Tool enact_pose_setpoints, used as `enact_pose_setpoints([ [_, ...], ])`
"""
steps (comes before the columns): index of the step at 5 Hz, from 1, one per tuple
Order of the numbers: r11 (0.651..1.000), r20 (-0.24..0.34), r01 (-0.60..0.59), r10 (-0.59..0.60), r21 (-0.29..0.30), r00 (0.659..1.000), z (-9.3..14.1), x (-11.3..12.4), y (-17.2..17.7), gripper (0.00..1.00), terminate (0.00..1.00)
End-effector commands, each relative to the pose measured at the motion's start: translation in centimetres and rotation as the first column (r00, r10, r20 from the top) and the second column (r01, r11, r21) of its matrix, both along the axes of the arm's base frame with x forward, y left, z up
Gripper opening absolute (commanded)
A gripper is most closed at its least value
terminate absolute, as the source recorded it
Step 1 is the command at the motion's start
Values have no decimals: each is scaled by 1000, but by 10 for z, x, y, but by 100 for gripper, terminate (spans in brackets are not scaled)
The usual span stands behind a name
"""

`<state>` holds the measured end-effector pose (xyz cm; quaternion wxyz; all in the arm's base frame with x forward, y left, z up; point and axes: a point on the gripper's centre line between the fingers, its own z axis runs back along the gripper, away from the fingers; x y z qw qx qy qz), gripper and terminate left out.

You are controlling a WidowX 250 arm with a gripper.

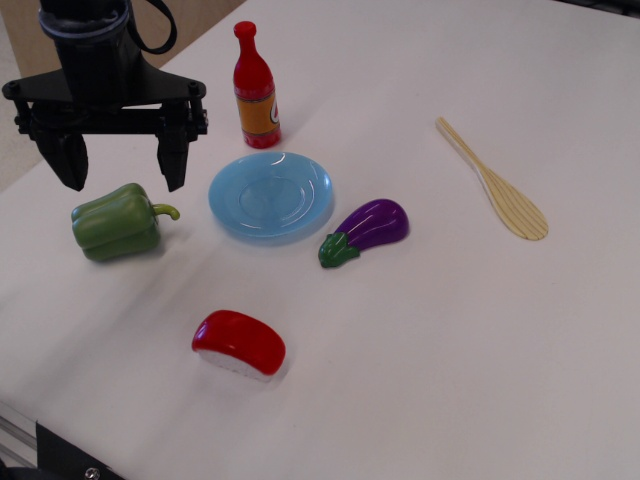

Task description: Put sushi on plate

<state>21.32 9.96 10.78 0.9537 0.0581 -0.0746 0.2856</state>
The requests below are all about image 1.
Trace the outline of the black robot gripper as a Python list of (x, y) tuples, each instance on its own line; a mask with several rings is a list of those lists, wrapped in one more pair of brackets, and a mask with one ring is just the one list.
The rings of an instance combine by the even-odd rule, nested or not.
[(6, 83), (19, 131), (32, 138), (58, 179), (81, 191), (88, 175), (83, 134), (147, 134), (170, 192), (184, 185), (189, 141), (207, 131), (203, 83), (163, 72), (145, 54), (161, 55), (177, 40), (168, 15), (163, 44), (150, 47), (132, 14), (42, 14), (58, 70)]

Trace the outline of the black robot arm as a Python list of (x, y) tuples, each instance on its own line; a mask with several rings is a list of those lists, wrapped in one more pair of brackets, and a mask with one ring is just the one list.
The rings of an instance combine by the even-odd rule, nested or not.
[(170, 74), (143, 57), (129, 1), (43, 1), (39, 22), (60, 69), (6, 83), (20, 133), (67, 187), (88, 175), (84, 135), (153, 135), (169, 190), (185, 182), (189, 145), (206, 134), (203, 83)]

